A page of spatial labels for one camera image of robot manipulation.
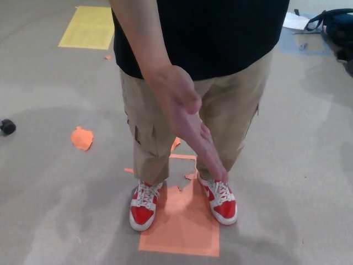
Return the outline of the person's right hand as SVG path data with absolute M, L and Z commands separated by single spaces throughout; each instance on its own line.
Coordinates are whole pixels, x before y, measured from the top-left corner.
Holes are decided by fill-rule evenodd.
M 198 116 L 201 98 L 189 74 L 169 65 L 145 76 L 162 107 L 173 133 L 183 139 L 217 181 L 228 181 L 228 173 L 214 146 L 211 133 Z

